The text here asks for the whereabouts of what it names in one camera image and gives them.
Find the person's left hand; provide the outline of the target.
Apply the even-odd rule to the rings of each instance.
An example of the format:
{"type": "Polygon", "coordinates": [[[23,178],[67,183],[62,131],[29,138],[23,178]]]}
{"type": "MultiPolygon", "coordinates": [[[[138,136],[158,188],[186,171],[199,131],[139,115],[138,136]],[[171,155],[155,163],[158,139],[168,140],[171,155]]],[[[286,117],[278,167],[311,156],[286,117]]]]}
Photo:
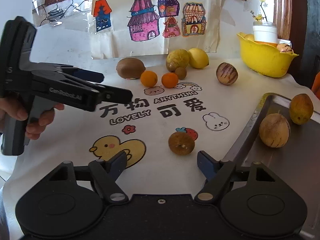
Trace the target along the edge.
{"type": "MultiPolygon", "coordinates": [[[[64,108],[63,104],[58,103],[52,109],[43,112],[36,122],[27,125],[25,136],[30,140],[39,139],[41,133],[53,122],[55,110],[62,111],[64,108]]],[[[28,117],[26,110],[16,99],[1,98],[1,133],[5,127],[4,117],[6,114],[18,121],[24,121],[28,117]]]]}

